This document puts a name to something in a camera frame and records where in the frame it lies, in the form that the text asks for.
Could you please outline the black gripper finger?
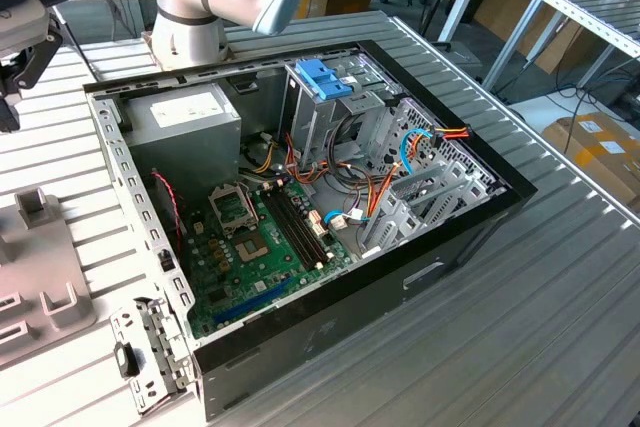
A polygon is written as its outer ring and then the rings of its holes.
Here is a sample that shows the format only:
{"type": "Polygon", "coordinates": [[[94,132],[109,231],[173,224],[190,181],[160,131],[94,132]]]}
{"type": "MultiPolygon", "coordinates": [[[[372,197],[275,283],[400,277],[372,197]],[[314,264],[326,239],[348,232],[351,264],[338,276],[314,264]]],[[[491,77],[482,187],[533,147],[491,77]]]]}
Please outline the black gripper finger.
{"type": "Polygon", "coordinates": [[[38,44],[11,54],[1,61],[1,131],[10,133],[20,129],[15,105],[22,90],[33,88],[60,48],[63,37],[57,21],[49,23],[48,32],[38,44]]]}

